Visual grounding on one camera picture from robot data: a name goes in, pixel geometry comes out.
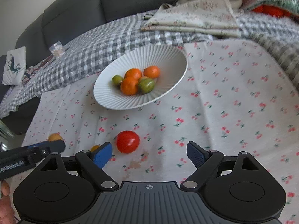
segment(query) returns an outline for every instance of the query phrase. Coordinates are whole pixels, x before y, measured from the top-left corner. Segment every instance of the green tomato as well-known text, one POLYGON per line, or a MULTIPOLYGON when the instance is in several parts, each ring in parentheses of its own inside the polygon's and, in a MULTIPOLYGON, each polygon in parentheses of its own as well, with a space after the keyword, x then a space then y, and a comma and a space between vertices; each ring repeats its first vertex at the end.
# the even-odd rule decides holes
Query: green tomato
POLYGON ((119 87, 121 85, 121 82, 123 81, 123 77, 120 75, 115 75, 112 78, 112 83, 114 86, 119 87))
POLYGON ((141 93, 146 94, 152 91, 155 87, 155 81, 151 78, 146 78, 138 83, 141 93))

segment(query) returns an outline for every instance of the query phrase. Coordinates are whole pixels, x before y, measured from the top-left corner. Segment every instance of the leather sofa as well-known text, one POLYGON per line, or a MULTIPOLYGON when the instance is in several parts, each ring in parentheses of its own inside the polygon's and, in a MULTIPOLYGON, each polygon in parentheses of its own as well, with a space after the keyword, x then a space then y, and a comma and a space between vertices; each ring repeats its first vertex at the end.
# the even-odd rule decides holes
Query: leather sofa
MULTIPOLYGON (((49 47, 57 41, 64 45, 80 34, 107 22, 158 8, 175 0, 56 0, 21 34, 15 48, 26 46, 27 68, 50 55, 49 47)), ((6 55, 0 57, 2 81, 6 55)), ((9 86, 0 84, 0 100, 9 86)), ((25 133, 39 105, 33 98, 2 121, 15 133, 25 133)))

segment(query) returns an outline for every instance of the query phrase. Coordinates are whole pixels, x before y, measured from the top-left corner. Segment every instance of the white bowl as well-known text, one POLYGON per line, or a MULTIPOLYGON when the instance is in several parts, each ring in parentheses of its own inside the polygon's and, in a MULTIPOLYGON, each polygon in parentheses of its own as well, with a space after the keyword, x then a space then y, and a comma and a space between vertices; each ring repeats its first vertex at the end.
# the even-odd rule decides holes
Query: white bowl
POLYGON ((137 48, 116 59, 101 72, 94 86, 95 99, 103 107, 113 110, 128 110, 147 105, 174 89, 185 75, 187 66, 186 54, 177 47, 149 45, 137 48), (150 93, 126 96, 112 84, 114 75, 124 77, 131 68, 143 71, 149 66, 160 68, 160 76, 150 93))

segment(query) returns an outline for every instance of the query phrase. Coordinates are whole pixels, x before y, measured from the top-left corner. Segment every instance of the orange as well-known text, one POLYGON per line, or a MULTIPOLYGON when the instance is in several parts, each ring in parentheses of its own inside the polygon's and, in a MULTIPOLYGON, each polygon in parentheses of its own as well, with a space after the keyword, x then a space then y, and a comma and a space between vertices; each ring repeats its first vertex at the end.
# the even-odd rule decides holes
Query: orange
POLYGON ((57 141, 57 140, 63 140, 62 136, 58 133, 53 133, 48 137, 48 141, 57 141))
POLYGON ((133 77, 125 77, 121 82, 121 91, 125 95, 134 95, 138 91, 138 81, 133 77))
POLYGON ((126 72, 125 78, 126 77, 133 77, 138 81, 138 79, 142 77, 142 72, 137 68, 132 68, 126 72))
POLYGON ((94 145, 92 148, 90 148, 90 151, 93 152, 96 149, 98 149, 100 147, 100 145, 94 145))
POLYGON ((149 78, 157 78, 160 76, 160 69, 157 66, 149 66, 143 71, 143 75, 149 78))

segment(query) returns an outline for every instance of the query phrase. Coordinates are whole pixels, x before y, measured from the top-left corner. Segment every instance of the white wall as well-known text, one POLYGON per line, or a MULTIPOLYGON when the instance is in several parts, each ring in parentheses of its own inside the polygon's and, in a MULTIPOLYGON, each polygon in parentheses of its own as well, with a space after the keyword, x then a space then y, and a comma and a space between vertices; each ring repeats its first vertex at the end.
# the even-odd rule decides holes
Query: white wall
POLYGON ((0 0, 0 56, 14 49, 18 37, 55 0, 0 0))

